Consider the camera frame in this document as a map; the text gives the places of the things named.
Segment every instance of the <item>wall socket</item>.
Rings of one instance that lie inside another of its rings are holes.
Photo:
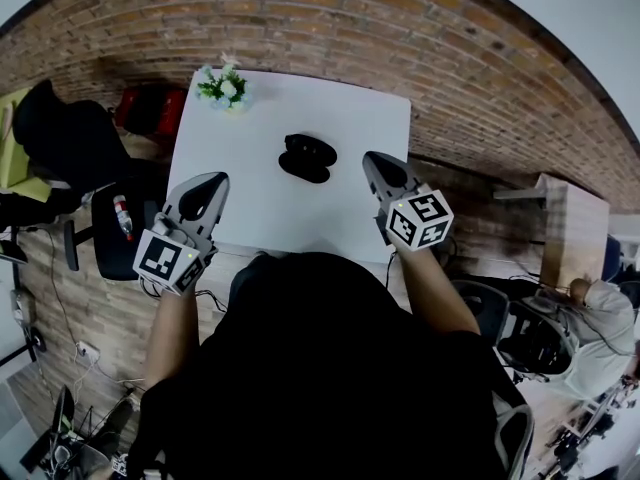
[[[86,357],[89,362],[97,363],[98,359],[100,359],[100,351],[91,345],[89,345],[86,341],[78,342],[78,355],[81,357]]]

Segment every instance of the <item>water bottle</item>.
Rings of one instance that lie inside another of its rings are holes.
[[[127,200],[122,195],[116,196],[113,198],[113,205],[116,208],[116,216],[118,217],[120,229],[127,236],[127,240],[133,242],[133,222],[127,211]]]

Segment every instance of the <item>hand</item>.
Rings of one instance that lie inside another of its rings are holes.
[[[591,284],[589,284],[588,281],[584,279],[574,279],[569,285],[569,297],[576,304],[584,306],[589,288],[591,288]]]

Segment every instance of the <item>chair wheel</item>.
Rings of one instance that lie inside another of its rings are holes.
[[[40,331],[35,327],[32,327],[29,330],[29,334],[31,336],[31,344],[40,352],[47,351],[47,344],[44,341],[44,337],[40,334]]]

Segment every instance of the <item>brick wall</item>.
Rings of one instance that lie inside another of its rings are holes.
[[[37,0],[0,30],[0,93],[49,77],[114,106],[131,83],[243,68],[413,105],[411,151],[516,183],[560,174],[640,210],[637,140],[564,46],[505,0]]]

